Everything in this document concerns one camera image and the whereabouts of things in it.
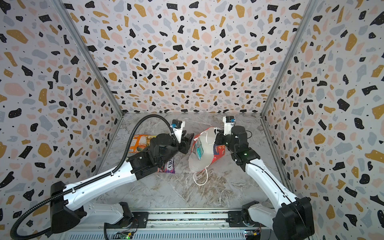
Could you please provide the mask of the purple candy packet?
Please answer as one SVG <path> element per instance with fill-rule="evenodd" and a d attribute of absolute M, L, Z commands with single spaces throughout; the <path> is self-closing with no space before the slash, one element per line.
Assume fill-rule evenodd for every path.
<path fill-rule="evenodd" d="M 158 173 L 175 173 L 174 158 L 171 158 L 164 166 L 158 168 Z"/>

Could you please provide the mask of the orange fruit candy packet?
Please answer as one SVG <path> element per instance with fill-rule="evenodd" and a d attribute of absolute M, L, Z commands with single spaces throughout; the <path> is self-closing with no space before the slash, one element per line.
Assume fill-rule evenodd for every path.
<path fill-rule="evenodd" d="M 154 135 L 134 135 L 134 138 L 131 142 L 129 153 L 139 153 L 147 146 L 150 145 L 150 140 L 155 138 Z"/>

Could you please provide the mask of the red paper gift bag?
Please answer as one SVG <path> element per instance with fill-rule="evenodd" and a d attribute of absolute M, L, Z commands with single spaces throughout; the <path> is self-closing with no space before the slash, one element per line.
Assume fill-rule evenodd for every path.
<path fill-rule="evenodd" d="M 189 156 L 189 169 L 193 174 L 195 184 L 198 186 L 203 186 L 207 183 L 209 178 L 208 167 L 225 155 L 226 147 L 215 144 L 216 130 L 219 129 L 210 127 L 193 138 L 192 150 Z M 193 151 L 197 139 L 201 140 L 204 149 L 204 154 L 200 161 Z"/>

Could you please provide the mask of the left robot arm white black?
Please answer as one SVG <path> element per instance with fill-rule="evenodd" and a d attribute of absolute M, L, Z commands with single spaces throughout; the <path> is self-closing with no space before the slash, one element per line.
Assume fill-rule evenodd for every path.
<path fill-rule="evenodd" d="M 106 228 L 140 226 L 139 219 L 130 210 L 128 203 L 118 205 L 93 204 L 91 201 L 119 186 L 141 180 L 167 165 L 177 153 L 189 152 L 194 134 L 182 131 L 181 140 L 173 143 L 170 135 L 159 134 L 150 140 L 149 146 L 124 160 L 114 173 L 105 171 L 90 178 L 90 184 L 83 181 L 65 185 L 63 182 L 51 186 L 51 195 L 58 196 L 68 190 L 69 194 L 53 200 L 51 208 L 51 233 L 66 232 L 79 224 L 103 223 Z"/>

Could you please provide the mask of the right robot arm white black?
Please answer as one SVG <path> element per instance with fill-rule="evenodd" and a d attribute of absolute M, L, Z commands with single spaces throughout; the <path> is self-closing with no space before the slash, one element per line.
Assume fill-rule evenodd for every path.
<path fill-rule="evenodd" d="M 215 143 L 227 147 L 236 165 L 256 181 L 273 206 L 268 208 L 257 201 L 243 205 L 242 223 L 249 227 L 261 224 L 273 230 L 279 240 L 308 240 L 314 235 L 310 199 L 298 198 L 271 173 L 259 154 L 249 146 L 246 129 L 234 126 L 215 133 Z"/>

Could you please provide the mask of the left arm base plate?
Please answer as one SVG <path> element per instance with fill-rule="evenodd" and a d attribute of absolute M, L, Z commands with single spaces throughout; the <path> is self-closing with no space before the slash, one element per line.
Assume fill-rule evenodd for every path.
<path fill-rule="evenodd" d="M 115 224 L 105 223 L 104 229 L 145 229 L 149 219 L 149 212 L 133 212 L 132 217 L 123 217 Z"/>

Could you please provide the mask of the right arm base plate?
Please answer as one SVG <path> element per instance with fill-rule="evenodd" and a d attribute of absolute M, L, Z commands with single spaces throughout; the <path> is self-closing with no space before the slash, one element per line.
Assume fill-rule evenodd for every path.
<path fill-rule="evenodd" d="M 226 222 L 231 228 L 266 228 L 265 225 L 252 221 L 245 211 L 228 211 Z"/>

